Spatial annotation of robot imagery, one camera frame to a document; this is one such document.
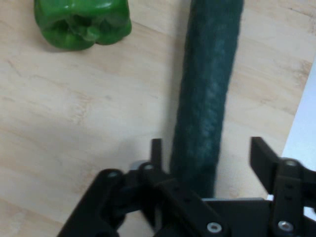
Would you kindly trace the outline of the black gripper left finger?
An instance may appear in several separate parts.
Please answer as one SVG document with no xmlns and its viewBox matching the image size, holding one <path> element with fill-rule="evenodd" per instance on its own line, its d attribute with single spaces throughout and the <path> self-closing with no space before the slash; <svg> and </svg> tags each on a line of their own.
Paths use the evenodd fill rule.
<svg viewBox="0 0 316 237">
<path fill-rule="evenodd" d="M 61 237 L 116 237 L 128 213 L 141 211 L 157 237 L 228 237 L 225 220 L 162 170 L 162 141 L 136 170 L 102 170 L 59 232 Z"/>
</svg>

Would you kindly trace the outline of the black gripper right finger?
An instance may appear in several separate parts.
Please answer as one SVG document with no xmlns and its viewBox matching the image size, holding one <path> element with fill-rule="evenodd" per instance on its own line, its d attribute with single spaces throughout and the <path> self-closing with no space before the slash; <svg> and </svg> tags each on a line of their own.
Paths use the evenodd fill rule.
<svg viewBox="0 0 316 237">
<path fill-rule="evenodd" d="M 252 137 L 250 166 L 268 194 L 272 237 L 314 237 L 316 223 L 304 208 L 316 207 L 316 173 L 298 160 L 280 158 L 261 137 Z"/>
</svg>

